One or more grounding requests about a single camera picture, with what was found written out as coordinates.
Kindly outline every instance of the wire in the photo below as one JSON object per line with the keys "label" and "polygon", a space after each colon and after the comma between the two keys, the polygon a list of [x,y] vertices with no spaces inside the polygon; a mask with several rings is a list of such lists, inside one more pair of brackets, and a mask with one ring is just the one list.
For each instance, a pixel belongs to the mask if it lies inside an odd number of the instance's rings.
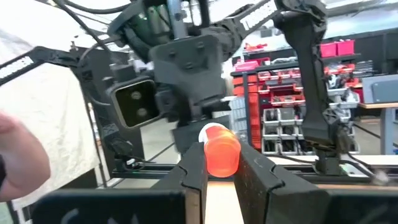
{"label": "wire", "polygon": [[296,159],[290,156],[285,156],[285,155],[266,155],[266,157],[276,157],[276,158],[281,158],[281,159],[287,159],[290,161],[294,161],[294,162],[299,162],[299,163],[304,163],[304,164],[313,164],[312,161],[305,161],[302,159]]}
{"label": "wire", "polygon": [[92,13],[92,14],[99,14],[99,15],[106,15],[106,14],[113,14],[113,13],[121,12],[121,11],[125,10],[131,4],[131,3],[125,4],[123,6],[119,6],[119,7],[115,7],[115,8],[111,8],[111,9],[90,9],[90,8],[78,5],[78,4],[76,4],[74,2],[71,2],[69,0],[63,0],[63,1],[64,1],[64,3],[67,6],[70,6],[72,8],[81,10],[83,12],[88,12],[88,13]]}
{"label": "wire", "polygon": [[167,19],[159,12],[158,9],[156,9],[156,12],[159,15],[160,19],[166,24],[166,26],[169,27],[169,29],[171,29],[170,24],[167,21]]}
{"label": "wire", "polygon": [[190,14],[190,17],[191,17],[192,24],[195,25],[195,21],[193,20],[193,9],[192,9],[191,1],[189,1],[189,14]]}
{"label": "wire", "polygon": [[95,105],[98,105],[98,106],[111,106],[110,103],[103,103],[103,102],[100,102],[100,101],[94,99],[93,96],[88,91],[85,91],[85,95]]}
{"label": "wire", "polygon": [[114,57],[112,51],[106,46],[106,44],[100,38],[98,38],[94,34],[94,32],[72,10],[70,10],[63,3],[63,0],[53,0],[53,1],[60,9],[64,10],[70,17],[72,17],[72,19],[75,20],[81,26],[81,28],[87,32],[87,34],[92,36],[92,38],[94,38],[94,40],[98,43],[99,47],[102,47],[102,49],[104,49],[105,51],[107,51],[107,53],[109,53],[109,56],[111,57],[113,63],[122,64],[117,57]]}
{"label": "wire", "polygon": [[[381,138],[380,135],[378,135],[378,134],[376,134],[376,133],[374,133],[374,132],[372,132],[372,131],[370,131],[370,130],[368,130],[368,129],[366,129],[366,128],[364,128],[364,127],[358,125],[358,124],[355,124],[355,123],[354,123],[354,126],[357,127],[357,128],[359,128],[360,130],[362,130],[362,131],[364,131],[364,132],[366,132],[366,133],[368,133],[368,134],[370,134],[370,135],[372,135],[372,136],[378,138],[378,139]],[[398,147],[398,144],[397,144],[397,143],[394,143],[394,142],[393,142],[392,145],[393,145],[394,147]]]}
{"label": "wire", "polygon": [[154,155],[152,158],[150,158],[149,160],[147,160],[147,161],[143,161],[140,165],[140,168],[138,168],[138,169],[135,169],[135,168],[130,168],[130,167],[128,167],[127,166],[127,164],[125,164],[125,163],[123,163],[123,169],[125,169],[125,170],[127,170],[127,171],[131,171],[131,172],[137,172],[137,171],[140,171],[140,170],[142,170],[142,169],[144,169],[145,168],[145,166],[147,165],[147,164],[150,164],[150,163],[156,163],[156,162],[153,162],[153,160],[154,159],[156,159],[156,158],[158,158],[161,154],[163,154],[165,151],[167,151],[168,149],[170,149],[172,146],[174,146],[175,145],[175,142],[173,142],[172,144],[169,144],[168,146],[166,146],[164,149],[162,149],[160,152],[158,152],[156,155]]}
{"label": "wire", "polygon": [[148,161],[152,162],[154,159],[158,158],[161,154],[163,154],[165,151],[167,151],[168,149],[170,149],[172,146],[175,145],[175,142],[173,142],[172,144],[169,144],[166,148],[164,148],[163,150],[161,150],[160,152],[158,152],[156,155],[154,155],[152,158],[150,158]]}
{"label": "wire", "polygon": [[[102,41],[104,42],[104,44],[110,44],[110,43],[113,43],[113,42],[118,41],[118,40],[120,40],[119,37],[109,37],[109,38],[107,38],[107,39],[105,39],[105,40],[102,40]],[[92,50],[96,49],[97,47],[100,47],[100,45],[99,45],[98,43],[96,43],[95,45],[92,45],[90,48],[86,49],[86,50],[82,53],[82,55],[80,56],[80,59],[79,59],[79,62],[78,62],[78,64],[77,64],[77,66],[78,66],[78,67],[81,67],[81,66],[83,65],[83,63],[84,63],[84,61],[85,61],[87,55],[88,55]]]}
{"label": "wire", "polygon": [[363,167],[361,167],[357,162],[347,161],[347,160],[340,160],[340,164],[349,164],[349,165],[355,167],[355,169],[361,171],[366,176],[371,177],[371,178],[374,177],[374,174],[372,172],[369,172],[366,169],[363,169]]}
{"label": "wire", "polygon": [[362,161],[362,160],[359,160],[359,159],[357,159],[357,158],[355,158],[353,155],[351,155],[351,153],[347,153],[347,155],[348,155],[348,157],[350,158],[350,159],[352,159],[352,160],[354,160],[355,162],[357,162],[357,163],[360,163],[362,166],[365,166],[367,169],[369,169],[370,171],[373,171],[374,169],[372,168],[372,166],[370,166],[369,164],[367,164],[367,163],[365,163],[364,161]]}

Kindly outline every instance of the orange plastic cup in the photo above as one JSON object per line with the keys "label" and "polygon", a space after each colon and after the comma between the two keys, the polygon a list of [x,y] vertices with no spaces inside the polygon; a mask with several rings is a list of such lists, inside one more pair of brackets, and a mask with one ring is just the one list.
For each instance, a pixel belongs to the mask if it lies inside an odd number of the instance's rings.
{"label": "orange plastic cup", "polygon": [[229,177],[238,170],[241,144],[222,124],[206,124],[199,133],[205,143],[207,171],[215,177]]}

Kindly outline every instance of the workbench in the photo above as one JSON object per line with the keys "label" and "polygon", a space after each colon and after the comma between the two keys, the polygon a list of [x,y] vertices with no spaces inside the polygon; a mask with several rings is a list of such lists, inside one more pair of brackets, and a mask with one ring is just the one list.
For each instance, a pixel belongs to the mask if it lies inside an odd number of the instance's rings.
{"label": "workbench", "polygon": [[380,150],[382,155],[395,155],[394,152],[394,121],[398,103],[360,103],[365,109],[381,109],[380,116]]}
{"label": "workbench", "polygon": [[[318,185],[322,189],[398,190],[398,187],[365,185]],[[206,200],[206,224],[243,224],[241,208],[233,182],[209,182]]]}
{"label": "workbench", "polygon": [[[315,160],[316,156],[292,156],[306,161]],[[398,165],[398,156],[355,156],[372,165]],[[296,165],[298,162],[286,159],[270,158],[276,164]],[[398,190],[398,187],[379,187],[370,185],[318,185],[323,189],[381,189]],[[206,224],[243,224],[238,196],[233,182],[209,182],[206,200]]]}

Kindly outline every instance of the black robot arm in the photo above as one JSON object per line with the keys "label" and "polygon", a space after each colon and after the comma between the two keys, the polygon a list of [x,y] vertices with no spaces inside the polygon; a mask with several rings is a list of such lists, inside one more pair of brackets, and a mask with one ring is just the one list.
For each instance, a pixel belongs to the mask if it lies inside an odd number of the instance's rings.
{"label": "black robot arm", "polygon": [[217,31],[217,36],[224,47],[224,59],[230,58],[241,46],[243,39],[258,30],[266,22],[281,20],[286,12],[296,12],[311,17],[318,23],[325,23],[326,7],[318,0],[287,1],[262,0],[257,4],[247,4],[222,21],[205,28]]}
{"label": "black robot arm", "polygon": [[396,216],[394,191],[320,187],[241,146],[234,185],[245,224],[390,223]]}
{"label": "black robot arm", "polygon": [[202,32],[219,40],[226,60],[240,48],[244,38],[269,20],[284,33],[297,54],[307,107],[302,131],[319,156],[315,168],[322,174],[342,175],[340,155],[348,153],[353,141],[348,128],[329,108],[319,49],[326,31],[326,6],[319,0],[263,0],[243,6]]}
{"label": "black robot arm", "polygon": [[77,58],[62,50],[41,46],[35,47],[31,51],[0,65],[0,86],[44,63],[70,68],[77,66]]}

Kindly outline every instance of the red box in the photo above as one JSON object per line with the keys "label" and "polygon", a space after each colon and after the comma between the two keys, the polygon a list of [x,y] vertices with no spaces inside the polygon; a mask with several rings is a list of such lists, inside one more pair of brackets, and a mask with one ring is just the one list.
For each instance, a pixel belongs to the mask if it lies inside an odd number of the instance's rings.
{"label": "red box", "polygon": [[256,60],[250,62],[239,62],[234,65],[235,72],[243,72],[254,70],[257,66],[259,66]]}
{"label": "red box", "polygon": [[321,44],[321,55],[322,57],[336,57],[337,56],[336,43]]}
{"label": "red box", "polygon": [[269,57],[245,60],[245,62],[257,62],[259,65],[267,65],[270,61]]}
{"label": "red box", "polygon": [[337,43],[337,55],[353,55],[355,40],[346,40]]}

